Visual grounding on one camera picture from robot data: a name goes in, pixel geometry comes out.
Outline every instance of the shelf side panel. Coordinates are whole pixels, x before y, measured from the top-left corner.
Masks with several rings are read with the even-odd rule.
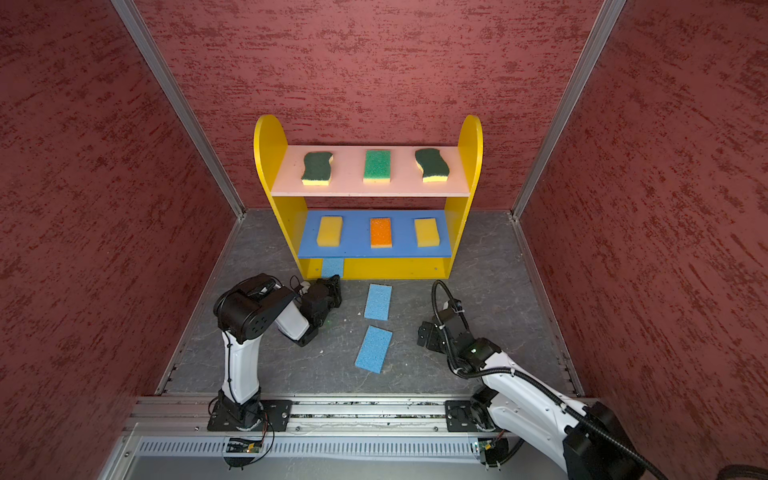
[[[299,260],[301,235],[306,224],[306,201],[303,197],[273,197],[271,193],[287,148],[288,142],[280,121],[274,115],[259,117],[253,131],[253,159],[256,162],[256,170],[293,259],[299,271],[304,274],[310,269],[308,260]]]
[[[462,157],[464,173],[469,184],[468,198],[446,198],[445,199],[445,222],[448,227],[448,235],[451,242],[451,258],[445,260],[445,273],[451,274],[453,263],[456,260],[458,244],[462,240],[464,226],[467,223],[469,209],[472,206],[472,200],[475,198],[478,181],[480,179],[480,169],[482,167],[482,126],[480,119],[475,115],[467,115],[462,125],[462,132],[458,137],[458,152]]]
[[[277,172],[283,163],[288,140],[283,125],[274,115],[262,115],[253,131],[253,157],[259,172],[261,186],[269,196],[275,184]]]

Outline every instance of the textured red wall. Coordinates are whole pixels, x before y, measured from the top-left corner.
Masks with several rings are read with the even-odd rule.
[[[671,478],[768,466],[766,22],[627,2],[523,216],[585,388]]]
[[[0,478],[93,478],[233,217],[109,2],[0,28]]]
[[[248,207],[269,206],[252,143],[271,113],[293,144],[455,144],[477,114],[474,206],[510,208],[601,0],[137,4]]]

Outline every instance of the green scouring pad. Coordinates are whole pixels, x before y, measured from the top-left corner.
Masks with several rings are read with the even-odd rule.
[[[333,154],[329,151],[314,151],[304,155],[304,175],[301,183],[305,185],[327,185],[331,182],[331,162]]]
[[[389,183],[389,150],[368,150],[366,172],[362,181],[367,184]]]
[[[437,148],[423,148],[416,151],[416,163],[422,171],[422,182],[444,182],[451,169],[440,156]]]

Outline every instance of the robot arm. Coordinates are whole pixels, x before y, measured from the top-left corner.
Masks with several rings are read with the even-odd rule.
[[[261,336],[272,323],[299,346],[317,335],[331,308],[341,305],[339,276],[301,296],[264,273],[238,283],[214,305],[224,341],[224,381],[212,419],[226,430],[250,431],[264,418],[257,375]],[[213,420],[208,429],[217,429]]]
[[[438,286],[449,297],[442,311],[435,298]],[[449,368],[457,376],[483,381],[485,386],[473,395],[470,406],[478,430],[503,429],[519,436],[551,458],[570,480],[638,480],[646,469],[666,480],[635,452],[606,406],[599,402],[586,406],[561,394],[526,372],[490,340],[476,339],[461,302],[440,280],[432,286],[432,310],[432,322],[419,328],[418,344],[446,354]],[[518,448],[511,449],[509,456]]]

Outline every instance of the vent grille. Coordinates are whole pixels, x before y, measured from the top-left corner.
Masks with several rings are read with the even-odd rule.
[[[418,437],[278,437],[273,457],[440,458],[474,462],[475,439]],[[143,437],[136,456],[221,457],[227,438]],[[228,456],[253,456],[227,454]]]

